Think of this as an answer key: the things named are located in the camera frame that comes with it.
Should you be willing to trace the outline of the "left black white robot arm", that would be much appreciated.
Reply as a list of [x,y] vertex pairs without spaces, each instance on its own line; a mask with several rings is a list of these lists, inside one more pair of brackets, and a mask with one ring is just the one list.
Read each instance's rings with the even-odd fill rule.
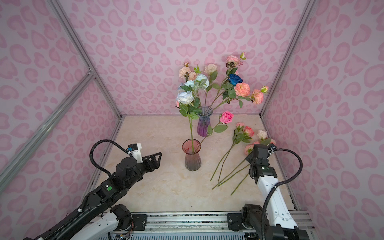
[[153,172],[161,164],[162,153],[156,153],[142,158],[139,163],[133,157],[127,157],[116,166],[116,171],[102,182],[95,190],[86,194],[80,206],[49,228],[35,237],[36,240],[70,240],[94,218],[110,209],[113,230],[132,230],[134,220],[131,212],[122,204],[116,202],[124,197],[134,184],[143,179],[144,174]]

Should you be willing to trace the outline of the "dark blue rose stem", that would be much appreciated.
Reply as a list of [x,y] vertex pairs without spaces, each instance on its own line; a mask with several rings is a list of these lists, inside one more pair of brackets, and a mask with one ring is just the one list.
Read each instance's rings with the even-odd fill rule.
[[243,79],[241,77],[236,74],[230,74],[228,79],[223,83],[223,100],[227,98],[234,99],[236,97],[235,86],[241,83],[243,83]]

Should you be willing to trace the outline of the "purple blue glass vase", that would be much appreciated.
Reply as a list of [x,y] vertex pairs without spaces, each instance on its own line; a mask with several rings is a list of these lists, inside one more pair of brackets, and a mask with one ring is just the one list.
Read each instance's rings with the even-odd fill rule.
[[201,106],[200,109],[197,132],[199,136],[206,137],[208,135],[208,127],[211,125],[210,117],[213,114],[213,110],[209,106]]

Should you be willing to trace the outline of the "white lavender rose stem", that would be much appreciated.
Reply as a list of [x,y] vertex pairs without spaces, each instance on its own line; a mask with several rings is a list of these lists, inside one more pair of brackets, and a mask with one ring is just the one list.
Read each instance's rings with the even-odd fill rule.
[[196,113],[197,108],[194,106],[195,97],[192,92],[186,92],[184,90],[180,91],[177,94],[176,101],[179,104],[179,112],[183,117],[186,117],[189,122],[190,134],[191,134],[191,149],[190,153],[195,154],[197,147],[194,143],[194,133],[193,133],[193,120],[198,118]]

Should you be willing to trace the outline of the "magenta rose flower stem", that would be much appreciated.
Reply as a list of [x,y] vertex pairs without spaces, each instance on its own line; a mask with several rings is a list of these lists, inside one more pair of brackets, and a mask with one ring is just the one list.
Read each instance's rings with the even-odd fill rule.
[[204,140],[215,133],[222,133],[228,128],[228,124],[231,123],[234,119],[234,114],[232,114],[229,111],[225,111],[219,116],[219,121],[216,125],[208,126],[207,128],[207,136],[204,137],[201,141],[201,143],[204,142]]

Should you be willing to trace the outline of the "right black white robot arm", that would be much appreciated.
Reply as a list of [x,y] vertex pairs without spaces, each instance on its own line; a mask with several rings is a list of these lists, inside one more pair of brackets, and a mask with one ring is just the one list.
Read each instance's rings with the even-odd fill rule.
[[[290,153],[299,162],[299,169],[287,180],[279,181],[276,170],[270,166],[269,157],[275,152]],[[308,240],[307,231],[298,227],[279,189],[300,175],[304,167],[301,157],[294,151],[279,149],[274,144],[254,144],[246,161],[250,164],[249,176],[261,191],[264,203],[245,204],[241,214],[227,214],[229,230],[255,230],[259,240]]]

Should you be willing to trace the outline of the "coral pink rose stem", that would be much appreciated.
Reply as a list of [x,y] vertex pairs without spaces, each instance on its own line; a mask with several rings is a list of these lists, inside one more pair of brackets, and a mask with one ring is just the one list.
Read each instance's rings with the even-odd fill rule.
[[253,105],[261,105],[264,102],[265,95],[269,92],[268,86],[263,86],[259,89],[251,89],[249,84],[237,83],[235,85],[229,82],[225,83],[220,89],[218,96],[215,101],[219,101],[219,104],[214,107],[214,110],[224,105],[230,105],[237,102],[240,109],[247,103]]

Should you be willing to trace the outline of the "red glass vase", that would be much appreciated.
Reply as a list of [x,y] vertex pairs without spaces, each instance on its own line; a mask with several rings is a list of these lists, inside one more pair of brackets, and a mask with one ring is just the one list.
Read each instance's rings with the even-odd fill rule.
[[201,150],[201,143],[196,139],[188,139],[182,145],[182,150],[186,154],[185,167],[189,171],[197,171],[202,165],[199,152]]

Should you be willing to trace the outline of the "peach carnation flower stem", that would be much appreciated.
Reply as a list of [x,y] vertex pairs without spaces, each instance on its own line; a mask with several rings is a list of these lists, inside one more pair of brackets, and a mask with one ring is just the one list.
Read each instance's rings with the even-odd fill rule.
[[198,74],[191,69],[188,62],[185,62],[184,66],[179,70],[179,78],[183,79],[185,85],[190,88],[195,87],[195,80],[197,76]]

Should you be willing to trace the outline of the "cream rose flower stem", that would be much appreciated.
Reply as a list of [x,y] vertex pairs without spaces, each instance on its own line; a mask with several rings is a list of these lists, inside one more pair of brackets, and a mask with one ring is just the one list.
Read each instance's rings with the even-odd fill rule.
[[208,87],[206,88],[205,104],[207,103],[207,99],[208,99],[208,91],[210,91],[212,89],[211,85],[218,75],[217,68],[218,68],[218,66],[215,64],[208,64],[207,66],[205,66],[205,74],[208,77],[208,84],[209,84]]

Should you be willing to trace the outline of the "pink carnation flower stem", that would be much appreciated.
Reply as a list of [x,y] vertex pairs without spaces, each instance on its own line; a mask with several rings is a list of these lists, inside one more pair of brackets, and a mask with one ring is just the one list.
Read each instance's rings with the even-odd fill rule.
[[213,102],[210,104],[210,107],[213,107],[213,110],[216,110],[219,106],[221,106],[223,103],[226,103],[228,101],[229,98],[223,100],[223,96],[222,96],[224,92],[224,90],[222,89],[223,83],[225,82],[225,80],[228,79],[230,74],[236,74],[239,76],[238,68],[243,64],[243,61],[245,61],[246,59],[247,58],[246,58],[245,52],[241,52],[239,56],[230,55],[226,58],[226,68],[227,68],[226,76],[223,79],[222,83],[220,84]]

